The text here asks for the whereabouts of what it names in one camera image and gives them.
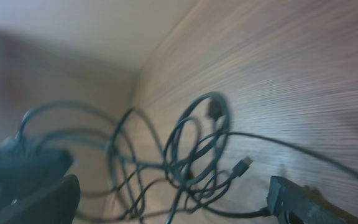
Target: brown wooden surface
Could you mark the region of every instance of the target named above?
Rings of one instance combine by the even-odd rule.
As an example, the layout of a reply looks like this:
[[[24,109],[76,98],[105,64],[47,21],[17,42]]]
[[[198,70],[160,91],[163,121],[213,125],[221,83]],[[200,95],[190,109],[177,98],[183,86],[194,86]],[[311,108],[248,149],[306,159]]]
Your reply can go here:
[[[186,106],[208,91],[226,94],[233,130],[310,147],[358,170],[358,1],[200,1],[148,60],[133,104],[149,114],[164,142]],[[143,125],[133,128],[140,157],[157,161],[150,134]],[[181,143],[183,155],[191,132]],[[358,182],[332,166],[270,143],[233,138],[221,167],[245,156],[255,161],[251,170],[216,207],[245,212],[265,206],[269,177],[283,175],[319,188],[358,216]],[[207,162],[198,161],[194,172]],[[149,193],[151,208],[169,208],[168,188]],[[277,221],[225,220],[205,212],[174,221],[186,222]]]

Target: black cable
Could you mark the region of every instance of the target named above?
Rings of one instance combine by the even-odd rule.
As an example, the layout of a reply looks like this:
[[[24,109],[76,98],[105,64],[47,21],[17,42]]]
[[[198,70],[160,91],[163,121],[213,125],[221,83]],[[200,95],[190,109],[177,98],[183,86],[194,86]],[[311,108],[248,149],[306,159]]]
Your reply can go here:
[[[201,125],[197,118],[190,116],[191,112],[205,99],[210,99],[209,103],[209,110],[208,116],[212,119],[213,122],[213,132],[204,138],[201,138]],[[103,222],[117,222],[122,220],[133,220],[138,219],[141,223],[143,223],[144,219],[155,217],[157,215],[164,215],[168,214],[167,222],[171,223],[174,215],[177,212],[187,212],[193,213],[198,209],[205,209],[211,213],[216,215],[220,215],[223,217],[228,218],[255,218],[255,217],[264,217],[269,214],[267,208],[261,208],[259,211],[256,212],[246,212],[246,213],[237,213],[237,212],[224,212],[220,210],[216,210],[215,208],[211,208],[209,205],[213,202],[219,200],[223,195],[229,190],[231,182],[236,177],[239,177],[246,171],[248,168],[247,165],[241,164],[240,170],[233,169],[232,172],[227,170],[218,170],[218,161],[220,160],[225,148],[227,141],[230,136],[245,136],[248,138],[257,138],[265,141],[270,141],[276,144],[280,144],[282,146],[289,147],[296,151],[305,153],[309,156],[313,156],[319,160],[327,162],[338,169],[342,170],[350,174],[351,176],[355,177],[358,180],[358,172],[348,168],[341,163],[334,161],[326,156],[318,154],[317,152],[313,152],[309,149],[296,146],[294,144],[290,144],[287,142],[280,141],[278,139],[268,138],[265,136],[259,136],[256,134],[250,133],[240,133],[240,132],[231,132],[231,115],[230,109],[226,103],[226,100],[220,93],[211,92],[205,95],[198,97],[194,102],[190,104],[189,107],[183,112],[180,116],[179,120],[177,121],[177,125],[172,130],[169,138],[163,147],[160,143],[158,138],[157,132],[154,129],[151,121],[148,117],[138,109],[130,109],[128,110],[125,115],[116,122],[114,119],[110,118],[106,113],[97,110],[89,105],[77,102],[58,102],[52,103],[49,105],[42,106],[34,111],[28,112],[21,123],[19,132],[17,134],[19,142],[25,146],[26,138],[24,137],[24,126],[33,118],[36,114],[41,113],[45,110],[49,110],[52,108],[73,108],[83,110],[85,112],[91,113],[93,115],[99,116],[100,118],[106,120],[111,125],[115,126],[115,130],[113,134],[106,139],[106,135],[98,130],[89,129],[89,128],[71,128],[71,129],[63,129],[58,130],[52,133],[47,134],[39,143],[37,150],[42,150],[44,146],[48,143],[53,141],[54,139],[68,139],[68,140],[75,140],[81,143],[93,145],[93,146],[100,146],[101,143],[99,141],[92,140],[91,137],[97,137],[106,141],[104,151],[107,155],[107,163],[109,169],[109,175],[111,180],[115,178],[115,169],[117,162],[121,167],[122,174],[124,176],[124,181],[121,184],[118,184],[116,181],[113,183],[113,187],[104,192],[82,192],[82,197],[103,197],[113,192],[120,192],[123,187],[126,188],[129,194],[129,198],[131,200],[131,204],[125,206],[125,211],[117,217],[112,218],[102,218],[102,217],[92,217],[89,215],[84,214],[81,211],[78,211],[77,217],[82,218],[84,220],[88,220],[90,222],[96,223],[103,223]],[[128,120],[128,117],[131,114],[136,114],[139,116],[146,124],[150,132],[152,133],[152,137],[156,143],[158,152],[162,158],[161,163],[156,162],[147,162],[138,160],[135,150],[133,148],[132,142],[129,136],[124,132],[124,125]],[[183,131],[184,126],[188,123],[192,122],[195,125],[196,129],[196,141],[193,147],[190,150],[188,156],[184,159],[178,159],[178,145],[180,142],[181,134]],[[125,156],[120,151],[119,147],[116,144],[117,137],[122,135],[124,137],[124,142],[127,144],[130,152],[130,156]],[[204,141],[207,141],[205,146],[200,148],[200,144]],[[204,170],[202,170],[198,175],[194,176],[191,173],[191,166],[195,160],[199,159],[201,156],[205,155],[209,150],[213,150],[213,158],[211,162],[206,166]],[[167,158],[168,151],[170,151],[170,158]],[[133,164],[135,165],[135,171],[128,175],[125,165],[126,164]],[[142,184],[142,178],[140,173],[146,169],[159,169],[164,171],[165,177],[162,179],[156,179],[151,181],[145,187]],[[222,183],[218,183],[218,175],[225,174],[226,179],[222,181]],[[205,180],[207,176],[211,175],[209,180],[206,182],[204,187],[197,188],[197,184],[200,183],[202,180]],[[138,181],[138,186],[140,190],[140,194],[135,197],[132,186],[130,184],[130,179],[136,177]],[[177,190],[177,194],[175,199],[172,203],[172,206],[169,210],[161,210],[152,213],[144,213],[145,210],[145,194],[151,186],[159,182],[167,181],[172,187]],[[184,208],[178,208],[178,202],[182,194],[187,194],[185,199],[185,206]],[[193,208],[187,208],[188,199],[192,199],[196,204]]]

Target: tangled cable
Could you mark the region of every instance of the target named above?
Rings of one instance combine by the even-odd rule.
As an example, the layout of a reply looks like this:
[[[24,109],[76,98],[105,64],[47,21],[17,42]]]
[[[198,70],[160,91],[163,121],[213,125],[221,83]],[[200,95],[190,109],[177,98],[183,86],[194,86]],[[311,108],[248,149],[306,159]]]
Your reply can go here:
[[[201,136],[201,125],[200,121],[191,116],[191,112],[203,101],[210,99],[208,116],[211,118],[213,123],[213,132],[205,137]],[[37,145],[29,149],[26,147],[27,138],[24,136],[24,128],[27,122],[32,119],[35,115],[42,113],[44,111],[53,109],[53,108],[70,108],[74,110],[82,110],[89,114],[93,114],[99,118],[104,119],[112,126],[115,126],[115,130],[112,135],[108,135],[98,129],[92,128],[66,128],[39,137]],[[157,146],[158,152],[161,156],[162,162],[147,162],[141,161],[137,158],[134,147],[129,139],[128,135],[124,131],[124,124],[127,121],[128,117],[135,113],[139,116],[147,125],[150,130],[152,137]],[[191,122],[195,125],[196,129],[196,141],[191,148],[189,154],[184,159],[178,159],[178,145],[181,138],[181,134],[185,124]],[[74,142],[80,142],[82,144],[87,144],[92,147],[97,147],[100,150],[103,150],[107,155],[107,165],[109,171],[110,182],[112,183],[112,188],[104,192],[82,192],[82,197],[105,197],[108,194],[114,192],[119,193],[120,190],[125,187],[128,192],[129,199],[131,201],[130,205],[126,205],[124,200],[122,200],[122,205],[125,207],[125,211],[119,216],[112,218],[103,218],[103,217],[93,217],[87,215],[81,211],[77,211],[76,216],[78,218],[88,220],[90,222],[96,223],[105,223],[105,222],[118,222],[121,220],[133,220],[138,219],[141,223],[145,218],[155,217],[157,215],[167,214],[166,223],[171,223],[174,215],[178,212],[187,212],[193,213],[198,209],[205,209],[211,213],[217,215],[228,217],[228,218],[254,218],[254,217],[265,217],[270,215],[267,208],[261,208],[259,211],[255,212],[245,212],[245,213],[234,213],[234,212],[224,212],[211,208],[209,205],[217,200],[219,200],[223,195],[229,190],[231,182],[236,177],[240,177],[247,169],[249,164],[245,160],[239,161],[239,163],[233,167],[232,171],[228,170],[219,170],[218,161],[220,160],[230,136],[245,136],[249,138],[257,138],[265,141],[270,141],[276,144],[280,144],[289,148],[292,148],[296,151],[303,152],[309,156],[315,157],[322,161],[328,162],[333,166],[341,169],[344,172],[347,172],[349,175],[358,179],[358,172],[342,165],[339,162],[336,162],[328,157],[325,157],[316,152],[310,151],[303,147],[295,146],[293,144],[283,142],[277,139],[272,139],[264,136],[259,136],[256,134],[249,133],[240,133],[232,132],[230,130],[231,125],[231,115],[229,107],[227,106],[225,98],[222,94],[217,92],[211,92],[204,94],[198,97],[194,102],[190,104],[189,107],[182,113],[179,120],[176,123],[175,128],[169,135],[169,138],[163,147],[160,142],[157,132],[155,131],[151,121],[148,117],[138,109],[128,110],[124,116],[117,122],[115,119],[110,117],[108,114],[93,108],[84,103],[71,102],[71,101],[61,101],[56,103],[51,103],[48,105],[41,106],[35,110],[29,111],[23,117],[19,131],[16,138],[22,144],[22,148],[26,150],[26,154],[37,153],[47,145],[57,139],[64,139]],[[124,142],[127,144],[127,147],[130,151],[131,156],[126,156],[120,151],[120,147],[116,144],[117,138],[122,136]],[[199,173],[197,176],[194,176],[191,172],[191,166],[195,160],[199,159],[201,156],[205,155],[210,150],[213,150],[213,158],[211,162],[206,166],[206,168]],[[128,174],[125,164],[133,164],[135,166],[135,171]],[[116,180],[117,167],[121,168],[122,176],[124,178],[123,183],[118,183]],[[140,173],[146,169],[159,169],[164,171],[165,177],[159,178],[146,186],[143,185],[143,181]],[[218,177],[223,174],[226,176],[224,181],[218,181]],[[196,185],[202,180],[205,180],[209,176],[209,179],[206,181],[206,184],[202,188],[197,188]],[[132,190],[130,180],[136,177],[140,194],[136,197]],[[145,210],[145,193],[156,183],[159,182],[169,182],[170,185],[176,188],[177,193],[173,199],[173,203],[168,210],[161,210],[153,213],[144,213]],[[183,194],[186,194],[185,205],[183,208],[178,208],[178,203]],[[191,199],[194,201],[195,206],[188,208],[188,200]]]

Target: wooden floor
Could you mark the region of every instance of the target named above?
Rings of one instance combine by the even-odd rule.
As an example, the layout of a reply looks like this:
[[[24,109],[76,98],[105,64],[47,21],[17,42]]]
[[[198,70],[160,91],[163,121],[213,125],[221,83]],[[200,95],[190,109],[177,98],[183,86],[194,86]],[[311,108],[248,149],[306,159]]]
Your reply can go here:
[[[148,60],[133,104],[151,117],[164,142],[187,105],[209,91],[229,99],[233,130],[310,147],[358,170],[358,1],[200,1]],[[203,116],[204,111],[196,113]],[[158,161],[143,125],[132,128],[140,157]],[[183,137],[182,156],[192,145],[192,132],[189,127]],[[266,206],[270,176],[282,175],[319,188],[332,203],[358,216],[358,182],[332,166],[291,149],[238,138],[230,140],[220,166],[230,169],[245,156],[255,161],[251,170],[215,207],[246,212]],[[209,159],[197,161],[194,172],[201,172]],[[162,184],[148,193],[150,210],[169,208],[169,188]],[[225,222],[277,221],[227,220],[201,211],[174,221]]]

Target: cable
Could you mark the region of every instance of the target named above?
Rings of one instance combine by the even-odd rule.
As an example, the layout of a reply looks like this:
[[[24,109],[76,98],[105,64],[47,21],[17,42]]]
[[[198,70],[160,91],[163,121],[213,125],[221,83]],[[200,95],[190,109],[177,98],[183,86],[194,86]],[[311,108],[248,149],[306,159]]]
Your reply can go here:
[[[208,117],[211,118],[213,124],[213,130],[211,134],[208,134],[205,137],[201,137],[201,124],[198,118],[191,116],[191,112],[204,100],[210,99],[209,108],[208,108]],[[296,146],[278,139],[273,139],[265,136],[260,136],[250,133],[241,133],[241,132],[232,132],[231,127],[231,113],[230,109],[226,103],[225,98],[222,94],[217,92],[211,92],[204,94],[198,97],[193,101],[189,107],[187,107],[180,118],[178,119],[176,126],[169,135],[167,142],[163,146],[160,142],[157,132],[152,125],[149,118],[139,109],[132,108],[128,110],[124,116],[117,122],[115,119],[108,116],[106,113],[93,108],[92,106],[86,105],[79,102],[68,102],[61,101],[57,103],[48,104],[41,106],[33,111],[29,111],[25,114],[19,132],[17,133],[17,138],[19,139],[20,144],[23,145],[23,148],[26,146],[27,138],[24,135],[24,128],[27,122],[35,117],[35,115],[50,110],[53,108],[71,108],[75,110],[82,110],[87,113],[98,116],[106,120],[109,124],[115,127],[115,130],[112,135],[107,135],[97,129],[90,128],[68,128],[61,129],[51,133],[48,133],[41,137],[38,145],[33,149],[33,152],[29,152],[29,149],[25,149],[26,153],[38,153],[46,149],[46,145],[54,142],[57,139],[60,140],[69,140],[74,141],[80,144],[87,144],[92,147],[99,148],[106,153],[108,171],[110,180],[112,182],[112,188],[104,192],[82,192],[82,197],[105,197],[112,193],[117,193],[118,197],[121,197],[121,201],[124,207],[124,212],[116,217],[103,218],[103,217],[93,217],[87,215],[81,211],[77,211],[77,217],[88,220],[89,222],[95,223],[107,223],[107,222],[118,222],[123,220],[136,220],[143,223],[146,218],[155,217],[158,215],[168,215],[166,224],[172,222],[174,216],[178,212],[193,213],[198,209],[204,209],[216,215],[220,215],[227,218],[255,218],[255,217],[265,217],[270,215],[267,208],[261,208],[259,211],[255,212],[224,212],[211,208],[210,204],[219,200],[223,195],[229,190],[231,182],[236,178],[240,177],[249,167],[249,164],[246,164],[243,160],[233,167],[232,171],[228,170],[219,170],[218,161],[220,160],[228,139],[230,136],[244,136],[248,138],[256,138],[264,141],[273,142],[282,146],[289,147],[296,151],[305,153],[309,156],[327,162],[343,172],[348,173],[358,180],[358,172],[352,170],[349,167],[344,166],[343,164],[334,161],[324,155],[313,152],[304,147]],[[161,156],[161,162],[148,162],[139,160],[136,156],[134,147],[129,136],[124,131],[124,125],[128,120],[129,116],[136,114],[141,120],[146,124],[149,131],[152,134],[154,142],[157,146],[158,153]],[[196,139],[193,147],[191,148],[189,154],[184,159],[178,159],[178,146],[181,138],[183,128],[186,124],[193,123],[196,131]],[[127,144],[130,152],[130,156],[124,155],[118,145],[116,144],[118,136],[124,137],[124,142]],[[205,155],[210,150],[213,150],[213,158],[211,162],[202,170],[198,175],[194,176],[191,172],[192,164],[195,160],[199,159]],[[135,166],[135,171],[128,174],[126,171],[126,164],[132,164]],[[124,181],[118,184],[115,179],[117,166],[121,168],[122,176]],[[141,172],[147,169],[158,169],[162,170],[165,173],[164,178],[159,178],[154,181],[151,181],[146,186],[143,185]],[[219,184],[218,176],[224,174],[226,178]],[[206,181],[206,184],[202,188],[198,188],[197,185],[201,181],[205,180],[207,176],[210,175],[210,178]],[[132,190],[132,185],[130,180],[136,177],[139,192],[138,196],[135,196]],[[160,183],[168,182],[173,188],[177,190],[176,196],[173,200],[172,206],[168,210],[161,210],[152,213],[144,213],[145,210],[145,195],[151,186]],[[120,196],[121,190],[125,188],[127,190],[128,196],[131,200],[131,203],[128,205]],[[178,203],[183,194],[186,194],[185,204],[183,208],[178,208]],[[194,201],[195,206],[188,208],[188,200],[191,199]]]

